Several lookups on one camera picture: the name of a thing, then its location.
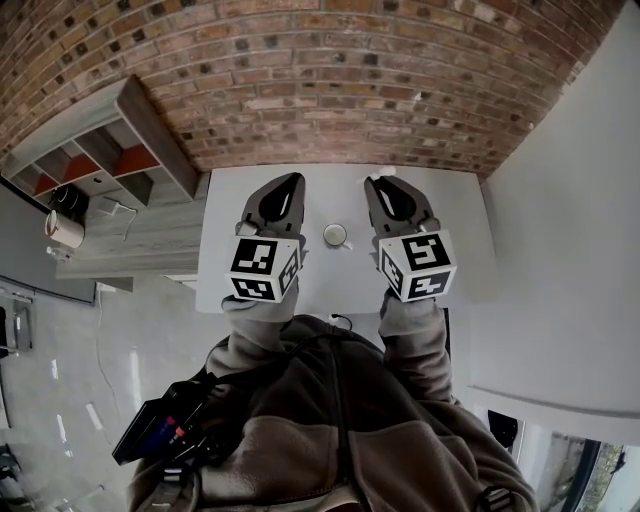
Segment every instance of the white cable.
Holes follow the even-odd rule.
[[[136,210],[135,208],[129,208],[128,206],[125,206],[120,202],[118,202],[116,204],[116,208],[124,208],[125,210],[129,210],[130,212],[133,212],[133,217],[131,217],[131,220],[129,221],[129,224],[127,224],[127,229],[124,230],[124,234],[122,235],[122,241],[126,242],[127,235],[129,234],[129,228],[131,227],[131,223],[134,220],[136,220],[136,217],[138,216],[138,210]]]
[[[113,405],[115,406],[115,409],[116,409],[117,426],[119,427],[120,426],[120,408],[118,407],[116,392],[113,389],[111,382],[109,382],[109,378],[107,377],[107,374],[104,372],[104,369],[102,368],[102,361],[100,360],[100,327],[102,326],[102,298],[101,298],[101,291],[99,288],[97,289],[97,293],[98,293],[98,306],[100,307],[100,317],[98,319],[98,327],[96,329],[96,342],[95,342],[96,359],[98,360],[98,368],[100,369],[100,373],[102,374],[104,381],[107,383],[107,386],[109,386],[109,390],[111,391],[111,396],[113,397]],[[109,445],[111,445],[111,441],[109,441],[106,431],[103,430],[102,432],[104,433],[105,439],[107,440]]]

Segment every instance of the brick wall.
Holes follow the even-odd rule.
[[[6,0],[0,148],[130,74],[194,165],[397,163],[481,179],[622,0]]]

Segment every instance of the sleeve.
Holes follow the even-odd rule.
[[[224,299],[231,334],[209,353],[207,372],[223,377],[275,361],[284,352],[280,330],[293,318],[297,300],[297,281],[279,304]]]
[[[417,400],[453,403],[444,312],[433,299],[401,302],[391,290],[380,312],[385,365],[414,386]]]

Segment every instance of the white cube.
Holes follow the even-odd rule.
[[[237,299],[282,302],[300,262],[298,240],[234,236],[225,277]]]
[[[378,268],[402,302],[449,291],[457,267],[447,230],[385,238],[378,249]]]

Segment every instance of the white container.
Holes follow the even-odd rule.
[[[77,249],[84,240],[84,227],[52,211],[44,225],[45,234],[56,242]]]

